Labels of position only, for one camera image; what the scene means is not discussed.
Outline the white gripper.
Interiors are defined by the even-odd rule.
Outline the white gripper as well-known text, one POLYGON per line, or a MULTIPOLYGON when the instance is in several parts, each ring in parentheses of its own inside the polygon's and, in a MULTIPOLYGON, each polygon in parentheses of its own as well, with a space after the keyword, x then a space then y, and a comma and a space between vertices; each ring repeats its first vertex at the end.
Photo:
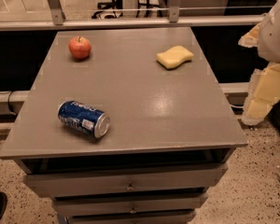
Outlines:
POLYGON ((280 101, 280 0, 238 44, 246 48, 258 47, 259 56, 273 62, 263 70, 255 69, 249 81, 242 122, 255 126, 280 101))

